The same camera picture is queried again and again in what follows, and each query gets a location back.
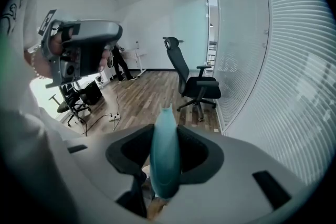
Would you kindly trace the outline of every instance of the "white desk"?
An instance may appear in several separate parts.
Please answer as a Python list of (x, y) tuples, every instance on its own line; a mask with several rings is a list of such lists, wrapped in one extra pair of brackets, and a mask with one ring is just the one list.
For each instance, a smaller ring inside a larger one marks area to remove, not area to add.
[(141, 59), (140, 59), (140, 56), (145, 55), (146, 53), (147, 52), (141, 48), (125, 50), (122, 53), (125, 59), (134, 59), (137, 62), (136, 65), (140, 68), (140, 74), (138, 74), (138, 77), (140, 77), (144, 72), (146, 72), (146, 69), (142, 68)]

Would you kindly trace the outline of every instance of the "black slot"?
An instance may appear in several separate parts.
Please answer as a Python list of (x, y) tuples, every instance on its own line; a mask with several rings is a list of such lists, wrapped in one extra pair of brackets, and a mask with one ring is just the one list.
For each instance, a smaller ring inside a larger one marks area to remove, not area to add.
[(252, 175), (274, 210), (290, 200), (290, 195), (279, 185), (269, 172), (261, 171)]
[(70, 154), (72, 154), (72, 153), (75, 153), (75, 152), (78, 152), (78, 151), (85, 150), (86, 148), (88, 148), (88, 147), (85, 146), (85, 145), (77, 145), (77, 146), (69, 147), (68, 151), (69, 151)]

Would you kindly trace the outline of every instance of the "chair headrest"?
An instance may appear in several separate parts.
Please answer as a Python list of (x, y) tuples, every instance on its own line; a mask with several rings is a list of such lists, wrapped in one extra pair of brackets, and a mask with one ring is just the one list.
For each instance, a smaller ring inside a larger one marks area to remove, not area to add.
[(179, 40), (175, 37), (163, 37), (163, 39), (167, 50), (174, 49), (179, 45)]

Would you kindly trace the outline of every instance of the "handheld device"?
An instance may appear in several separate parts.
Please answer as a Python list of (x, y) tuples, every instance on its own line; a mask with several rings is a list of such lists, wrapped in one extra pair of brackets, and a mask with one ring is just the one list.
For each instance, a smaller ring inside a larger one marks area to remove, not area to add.
[[(53, 30), (62, 32), (61, 55), (50, 48)], [(111, 49), (122, 35), (122, 27), (107, 20), (52, 21), (41, 42), (42, 53), (50, 62), (53, 82), (46, 88), (60, 86), (98, 72), (101, 55), (105, 48)]]

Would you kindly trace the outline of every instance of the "person's hand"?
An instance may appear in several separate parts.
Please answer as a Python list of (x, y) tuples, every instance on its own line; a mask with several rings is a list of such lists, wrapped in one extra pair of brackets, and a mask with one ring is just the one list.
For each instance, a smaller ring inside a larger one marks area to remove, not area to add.
[[(72, 37), (72, 30), (73, 30), (72, 28), (69, 29), (70, 38)], [(61, 45), (62, 44), (61, 35), (62, 35), (62, 32), (58, 32), (51, 38), (50, 51), (55, 55), (61, 55), (63, 51), (63, 47)], [(101, 55), (101, 60), (99, 62), (99, 66), (100, 66), (99, 72), (101, 72), (104, 69), (104, 67), (107, 65), (107, 59), (109, 58), (109, 56), (110, 56), (110, 52), (105, 49)], [(42, 55), (41, 48), (39, 48), (35, 53), (34, 67), (41, 76), (46, 77), (46, 78), (52, 78), (49, 62)]]

